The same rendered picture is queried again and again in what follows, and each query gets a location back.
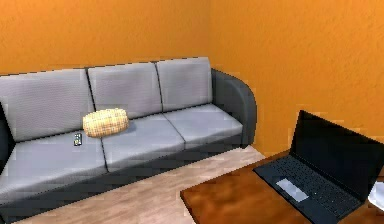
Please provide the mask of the grey sofa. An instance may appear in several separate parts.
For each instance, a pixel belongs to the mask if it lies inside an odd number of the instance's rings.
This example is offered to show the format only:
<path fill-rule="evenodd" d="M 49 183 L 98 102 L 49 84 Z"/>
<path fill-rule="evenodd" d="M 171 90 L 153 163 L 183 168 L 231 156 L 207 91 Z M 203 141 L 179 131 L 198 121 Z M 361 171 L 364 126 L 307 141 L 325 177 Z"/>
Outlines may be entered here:
<path fill-rule="evenodd" d="M 88 137 L 83 117 L 114 108 L 128 128 Z M 250 87 L 206 57 L 0 76 L 0 224 L 245 148 L 256 121 Z"/>

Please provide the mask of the yellow woven cushion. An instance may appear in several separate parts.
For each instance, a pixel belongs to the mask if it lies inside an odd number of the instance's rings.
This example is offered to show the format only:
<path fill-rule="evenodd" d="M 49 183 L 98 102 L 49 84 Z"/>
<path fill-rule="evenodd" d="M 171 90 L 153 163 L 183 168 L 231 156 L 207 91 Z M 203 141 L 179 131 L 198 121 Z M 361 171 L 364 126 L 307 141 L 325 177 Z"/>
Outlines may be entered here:
<path fill-rule="evenodd" d="M 103 109 L 83 117 L 83 130 L 88 137 L 101 138 L 126 130 L 129 126 L 124 109 Z"/>

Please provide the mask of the brown wooden table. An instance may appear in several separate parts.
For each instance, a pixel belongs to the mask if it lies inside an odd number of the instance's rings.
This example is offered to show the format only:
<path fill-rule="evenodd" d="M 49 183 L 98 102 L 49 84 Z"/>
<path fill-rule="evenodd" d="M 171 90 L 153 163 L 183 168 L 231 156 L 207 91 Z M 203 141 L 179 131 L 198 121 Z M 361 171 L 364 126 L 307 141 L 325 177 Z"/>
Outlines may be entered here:
<path fill-rule="evenodd" d="M 288 153 L 183 190 L 180 196 L 193 220 L 196 224 L 312 224 L 254 172 Z"/>

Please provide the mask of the black laptop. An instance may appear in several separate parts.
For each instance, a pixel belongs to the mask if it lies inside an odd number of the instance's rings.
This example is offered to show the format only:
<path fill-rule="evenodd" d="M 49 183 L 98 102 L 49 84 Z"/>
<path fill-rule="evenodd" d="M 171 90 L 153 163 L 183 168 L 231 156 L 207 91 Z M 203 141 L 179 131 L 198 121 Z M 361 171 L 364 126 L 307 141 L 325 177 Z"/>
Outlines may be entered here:
<path fill-rule="evenodd" d="M 289 153 L 254 172 L 312 224 L 361 207 L 384 166 L 384 144 L 300 111 Z"/>

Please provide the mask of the white dish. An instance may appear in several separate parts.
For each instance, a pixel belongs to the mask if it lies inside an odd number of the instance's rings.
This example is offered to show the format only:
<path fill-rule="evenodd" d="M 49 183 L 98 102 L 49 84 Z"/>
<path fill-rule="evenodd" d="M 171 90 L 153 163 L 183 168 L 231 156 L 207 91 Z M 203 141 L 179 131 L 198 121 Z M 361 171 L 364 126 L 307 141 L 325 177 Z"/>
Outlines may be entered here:
<path fill-rule="evenodd" d="M 368 195 L 368 201 L 384 212 L 384 182 L 375 182 Z"/>

